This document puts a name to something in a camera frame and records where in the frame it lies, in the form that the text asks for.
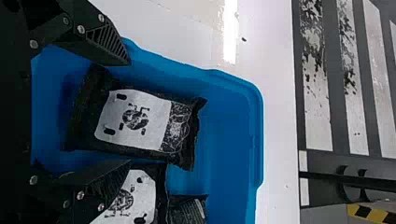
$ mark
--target black pouch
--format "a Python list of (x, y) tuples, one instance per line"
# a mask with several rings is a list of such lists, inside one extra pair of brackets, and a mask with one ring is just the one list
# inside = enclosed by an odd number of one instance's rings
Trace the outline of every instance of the black pouch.
[(160, 224), (167, 216), (166, 164), (132, 165), (121, 190), (91, 224)]
[(168, 224), (206, 224), (207, 195), (170, 195)]
[(64, 150), (162, 160), (191, 171), (205, 103), (136, 90), (94, 64), (75, 101)]

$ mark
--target screw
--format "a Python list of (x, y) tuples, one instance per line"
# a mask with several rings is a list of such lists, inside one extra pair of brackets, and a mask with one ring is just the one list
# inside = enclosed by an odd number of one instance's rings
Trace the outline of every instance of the screw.
[(70, 201), (66, 200), (64, 201), (64, 208), (68, 208), (70, 206)]
[(84, 196), (85, 196), (84, 191), (80, 191), (80, 192), (77, 194), (77, 200), (81, 201), (82, 199), (84, 199)]
[(82, 26), (82, 25), (79, 25), (78, 27), (77, 27), (77, 29), (78, 29), (78, 32), (80, 33), (80, 34), (85, 34), (85, 28)]
[(38, 49), (38, 43), (35, 40), (30, 40), (30, 48)]
[(64, 24), (65, 25), (69, 25), (70, 24), (70, 20), (67, 19), (67, 17), (64, 17)]
[(38, 182), (38, 176), (32, 175), (32, 177), (30, 177), (29, 184), (30, 185), (36, 185), (37, 182)]
[(100, 203), (98, 206), (98, 211), (102, 212), (105, 209), (105, 204), (104, 203)]
[(98, 19), (100, 22), (105, 22), (105, 17), (102, 14), (98, 15)]

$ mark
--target white table surface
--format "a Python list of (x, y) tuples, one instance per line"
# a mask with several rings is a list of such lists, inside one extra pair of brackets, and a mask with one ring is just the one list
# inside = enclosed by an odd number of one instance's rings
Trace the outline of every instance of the white table surface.
[(256, 223), (299, 223), (291, 0), (91, 1), (140, 48), (261, 90), (265, 179)]

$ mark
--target blue plastic bin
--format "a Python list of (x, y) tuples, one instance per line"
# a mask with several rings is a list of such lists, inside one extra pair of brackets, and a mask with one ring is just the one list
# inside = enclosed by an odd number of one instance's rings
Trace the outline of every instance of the blue plastic bin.
[[(125, 40), (132, 65), (109, 68), (115, 77), (153, 91), (202, 96), (201, 129), (192, 173), (170, 166), (173, 194), (208, 194), (209, 224), (255, 222), (256, 191), (263, 181), (263, 102), (258, 89), (217, 70), (202, 70), (140, 49)], [(67, 121), (90, 62), (49, 46), (32, 60), (33, 150), (54, 172), (81, 169), (116, 155), (62, 152)]]

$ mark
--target yellow black hazard stripe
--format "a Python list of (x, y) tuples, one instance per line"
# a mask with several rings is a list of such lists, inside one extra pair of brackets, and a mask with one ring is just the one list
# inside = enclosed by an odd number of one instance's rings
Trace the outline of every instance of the yellow black hazard stripe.
[(358, 204), (349, 204), (347, 214), (350, 217), (362, 218), (373, 223), (396, 224), (396, 214), (385, 210), (373, 209)]

